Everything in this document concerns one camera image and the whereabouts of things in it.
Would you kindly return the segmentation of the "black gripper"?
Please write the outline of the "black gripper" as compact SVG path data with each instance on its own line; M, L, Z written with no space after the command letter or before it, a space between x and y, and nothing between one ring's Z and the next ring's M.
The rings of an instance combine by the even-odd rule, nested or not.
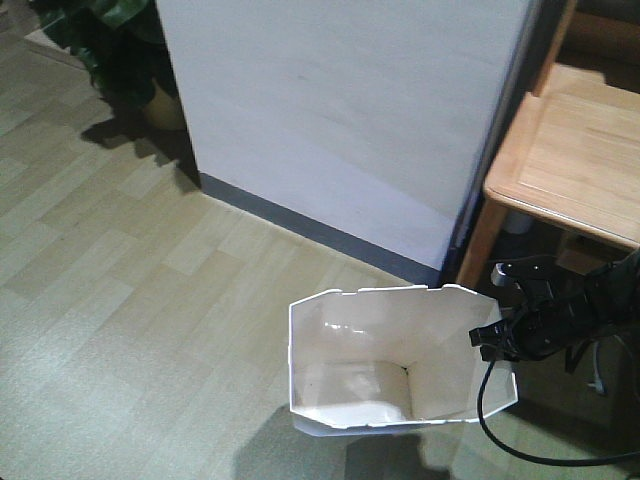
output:
M540 361L595 335L597 312L583 291L526 296L513 312L469 331L484 361Z

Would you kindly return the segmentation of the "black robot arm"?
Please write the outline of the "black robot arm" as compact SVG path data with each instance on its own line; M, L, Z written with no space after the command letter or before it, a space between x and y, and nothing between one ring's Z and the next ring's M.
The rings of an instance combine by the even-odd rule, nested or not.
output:
M639 252L584 275L574 287L550 255L505 260L492 282L516 285L523 302L506 317L469 331L484 361L539 361L639 323Z

